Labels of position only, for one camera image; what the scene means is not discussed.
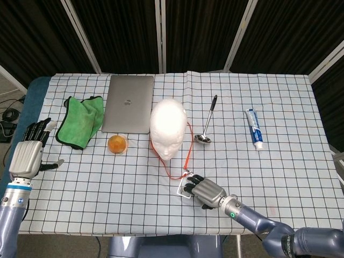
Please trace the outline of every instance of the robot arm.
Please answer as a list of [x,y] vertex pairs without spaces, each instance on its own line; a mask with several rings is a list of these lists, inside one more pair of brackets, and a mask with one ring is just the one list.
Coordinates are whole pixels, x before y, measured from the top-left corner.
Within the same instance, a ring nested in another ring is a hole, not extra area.
[[275,258],[318,255],[344,258],[343,231],[332,228],[301,228],[296,232],[287,224],[270,220],[237,200],[225,190],[199,175],[188,177],[192,183],[184,191],[198,197],[203,209],[221,208],[232,219],[255,234],[267,233],[263,247]]
[[31,124],[16,146],[10,164],[13,181],[8,184],[0,206],[0,257],[16,257],[17,235],[32,189],[31,179],[39,171],[54,169],[63,163],[41,164],[42,150],[50,131],[56,126],[48,118]]

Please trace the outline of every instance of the microfiber cloth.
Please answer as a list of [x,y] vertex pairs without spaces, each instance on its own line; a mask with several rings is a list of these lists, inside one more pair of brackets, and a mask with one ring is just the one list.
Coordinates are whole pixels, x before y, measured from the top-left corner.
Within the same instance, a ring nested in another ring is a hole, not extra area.
[[73,149],[84,149],[103,123],[104,104],[101,96],[78,101],[69,97],[64,106],[66,116],[56,134],[56,140]]

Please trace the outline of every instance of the silver laptop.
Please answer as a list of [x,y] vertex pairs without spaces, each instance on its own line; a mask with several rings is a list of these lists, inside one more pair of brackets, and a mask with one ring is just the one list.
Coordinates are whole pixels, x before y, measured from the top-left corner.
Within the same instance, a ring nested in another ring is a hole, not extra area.
[[102,132],[148,133],[154,77],[111,76]]

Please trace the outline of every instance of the orange lanyard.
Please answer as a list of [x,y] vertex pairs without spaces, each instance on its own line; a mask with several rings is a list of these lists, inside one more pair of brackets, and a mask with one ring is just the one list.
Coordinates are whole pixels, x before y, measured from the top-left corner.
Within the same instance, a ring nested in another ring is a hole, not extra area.
[[[190,123],[188,122],[188,125],[189,125],[189,128],[190,128],[190,132],[191,132],[191,145],[190,145],[190,149],[189,149],[189,152],[188,152],[188,156],[187,156],[187,159],[185,160],[185,164],[184,164],[184,167],[183,169],[185,169],[186,171],[189,171],[188,170],[188,163],[189,163],[189,159],[190,159],[190,154],[191,154],[191,151],[192,151],[192,148],[194,146],[194,132],[192,131],[192,127],[190,125]],[[179,180],[179,179],[182,179],[183,177],[186,177],[187,174],[184,174],[180,177],[172,177],[171,174],[169,173],[168,169],[167,169],[167,166],[166,166],[166,163],[164,162],[164,160],[159,156],[159,154],[157,153],[157,151],[155,150],[154,146],[153,146],[153,143],[152,143],[152,140],[150,139],[150,145],[155,153],[155,155],[159,158],[159,160],[161,161],[161,163],[163,164],[163,166],[165,167],[165,171],[166,171],[166,174],[168,175],[168,177],[172,180]]]

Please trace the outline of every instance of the orange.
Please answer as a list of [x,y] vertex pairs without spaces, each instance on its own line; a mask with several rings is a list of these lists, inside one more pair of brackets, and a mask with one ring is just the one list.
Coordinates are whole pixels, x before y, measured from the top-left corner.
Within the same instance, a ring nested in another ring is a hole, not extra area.
[[107,146],[112,153],[121,154],[127,149],[127,141],[121,135],[114,135],[107,141]]

